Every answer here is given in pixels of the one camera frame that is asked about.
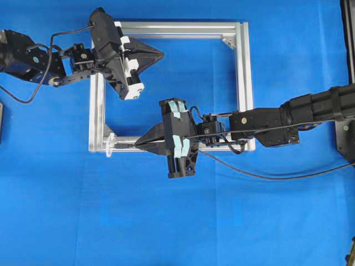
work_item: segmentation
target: aluminum frame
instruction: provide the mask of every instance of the aluminum frame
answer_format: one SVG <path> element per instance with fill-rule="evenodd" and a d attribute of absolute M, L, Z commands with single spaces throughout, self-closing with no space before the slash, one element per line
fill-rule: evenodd
<path fill-rule="evenodd" d="M 221 39 L 234 50 L 237 108 L 240 112 L 253 109 L 249 28 L 247 22 L 120 22 L 125 35 L 135 38 Z M 118 136 L 105 124 L 105 87 L 102 74 L 90 78 L 89 151 L 141 151 L 136 148 L 115 149 L 114 143 L 133 144 L 139 136 Z M 206 147 L 206 151 L 229 151 L 227 146 Z M 247 151 L 255 150 L 255 139 L 248 142 Z"/>

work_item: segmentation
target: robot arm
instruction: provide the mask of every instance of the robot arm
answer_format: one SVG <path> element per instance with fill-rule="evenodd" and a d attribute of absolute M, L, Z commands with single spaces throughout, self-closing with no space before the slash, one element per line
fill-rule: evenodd
<path fill-rule="evenodd" d="M 138 98 L 144 89 L 139 74 L 163 58 L 164 54 L 125 36 L 120 23 L 116 27 L 113 18 L 102 8 L 91 14 L 87 29 L 91 31 L 94 49 L 85 48 L 81 43 L 65 50 L 51 45 L 57 52 L 49 51 L 43 44 L 35 44 L 29 36 L 2 30 L 0 71 L 25 81 L 56 87 L 102 73 L 122 100 Z M 54 34 L 52 39 L 62 34 Z M 65 73 L 63 66 L 63 60 L 67 58 L 70 59 L 71 75 Z"/>
<path fill-rule="evenodd" d="M 310 130 L 322 122 L 353 120 L 355 85 L 293 98 L 279 108 L 203 115 L 203 122 L 199 124 L 194 122 L 192 109 L 186 108 L 185 100 L 164 100 L 160 107 L 163 122 L 142 136 L 135 147 L 167 156 L 169 177 L 183 177 L 195 174 L 201 142 L 206 146 L 228 145 L 234 153 L 240 154 L 247 140 L 253 137 L 265 147 L 298 144 L 299 131 Z M 218 121 L 219 117 L 226 116 L 229 117 L 230 131 Z M 355 140 L 353 121 L 349 133 Z M 231 134 L 232 141 L 227 140 L 227 134 Z M 234 144 L 239 144 L 241 149 L 235 149 Z"/>

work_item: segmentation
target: square frame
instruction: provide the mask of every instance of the square frame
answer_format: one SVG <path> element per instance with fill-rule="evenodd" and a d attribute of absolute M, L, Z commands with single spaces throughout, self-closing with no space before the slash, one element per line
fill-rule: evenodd
<path fill-rule="evenodd" d="M 124 35 L 134 38 L 154 39 L 221 39 L 234 50 L 236 71 L 237 109 L 240 112 L 253 109 L 251 81 L 249 27 L 247 22 L 115 22 L 121 25 Z M 142 152 L 136 148 L 116 149 L 114 144 L 134 144 L 140 136 L 119 136 L 105 123 L 106 82 L 102 74 L 90 77 L 89 151 Z M 230 151 L 227 146 L 206 147 L 205 151 Z M 255 139 L 248 141 L 246 151 L 255 150 Z"/>

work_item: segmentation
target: light blue tape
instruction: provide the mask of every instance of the light blue tape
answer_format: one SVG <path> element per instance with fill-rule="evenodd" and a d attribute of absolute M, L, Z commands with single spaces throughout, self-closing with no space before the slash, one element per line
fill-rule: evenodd
<path fill-rule="evenodd" d="M 176 102 L 170 101 L 168 102 L 168 104 L 170 105 L 170 109 L 173 112 L 174 116 L 180 119 L 180 112 L 178 106 L 176 105 Z"/>
<path fill-rule="evenodd" d="M 174 158 L 181 158 L 181 150 L 182 150 L 182 144 L 180 137 L 178 135 L 173 135 L 173 140 L 174 140 Z"/>
<path fill-rule="evenodd" d="M 181 150 L 181 156 L 186 157 L 189 153 L 190 149 L 190 140 L 189 139 L 184 139 L 182 141 L 182 150 Z"/>

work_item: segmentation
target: blue background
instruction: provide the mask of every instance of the blue background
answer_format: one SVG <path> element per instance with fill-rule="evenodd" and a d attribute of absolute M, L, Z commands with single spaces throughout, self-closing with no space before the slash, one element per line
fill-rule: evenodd
<path fill-rule="evenodd" d="M 277 107 L 348 82 L 338 0 L 3 1 L 0 25 L 48 44 L 85 26 L 102 6 L 120 19 L 248 21 L 256 107 Z M 89 32 L 58 37 L 62 47 Z M 232 51 L 221 41 L 148 40 L 166 57 L 141 75 L 137 101 L 107 89 L 107 123 L 141 135 L 160 121 L 158 100 L 181 97 L 202 112 L 235 110 Z M 34 84 L 2 74 L 27 98 Z M 3 93 L 0 265 L 344 265 L 355 235 L 354 168 L 292 182 L 236 174 L 200 155 L 196 176 L 168 180 L 153 154 L 88 152 L 89 82 L 44 86 L 21 105 Z M 312 172 L 346 161 L 332 124 L 301 144 L 241 156 L 214 153 L 258 173 Z"/>

